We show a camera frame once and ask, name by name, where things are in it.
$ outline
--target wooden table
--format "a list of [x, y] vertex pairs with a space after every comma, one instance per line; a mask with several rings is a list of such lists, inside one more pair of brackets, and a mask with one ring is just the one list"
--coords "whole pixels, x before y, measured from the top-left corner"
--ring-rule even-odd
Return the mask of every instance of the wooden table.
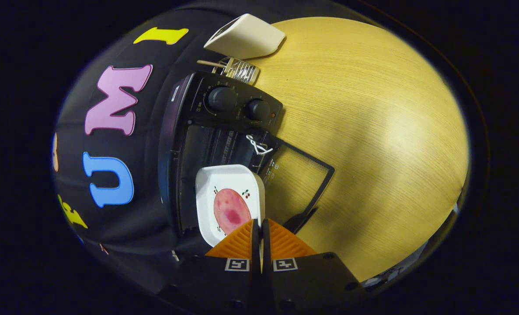
[[453, 209], [469, 165], [463, 116], [431, 64], [386, 30], [331, 17], [274, 26], [287, 38], [248, 60], [261, 69], [255, 86], [286, 108], [277, 136], [336, 169], [297, 236], [364, 281], [420, 247]]

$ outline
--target ham slice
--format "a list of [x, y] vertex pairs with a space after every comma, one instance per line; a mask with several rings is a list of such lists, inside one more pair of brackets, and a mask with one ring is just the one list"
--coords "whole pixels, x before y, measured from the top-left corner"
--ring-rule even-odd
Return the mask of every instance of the ham slice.
[[215, 196], [215, 219], [226, 235], [251, 220], [246, 202], [236, 191], [225, 188]]

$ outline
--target white string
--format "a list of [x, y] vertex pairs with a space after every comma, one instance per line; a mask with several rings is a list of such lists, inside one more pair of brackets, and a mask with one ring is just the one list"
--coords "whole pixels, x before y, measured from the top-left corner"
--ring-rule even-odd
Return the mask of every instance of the white string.
[[273, 151], [273, 148], [267, 150], [267, 149], [265, 149], [265, 148], [263, 148], [261, 146], [258, 147], [258, 144], [255, 143], [255, 141], [254, 141], [254, 138], [251, 135], [249, 135], [249, 134], [246, 136], [246, 138], [250, 141], [251, 145], [254, 146], [255, 153], [257, 153], [258, 155], [265, 155], [265, 154]]

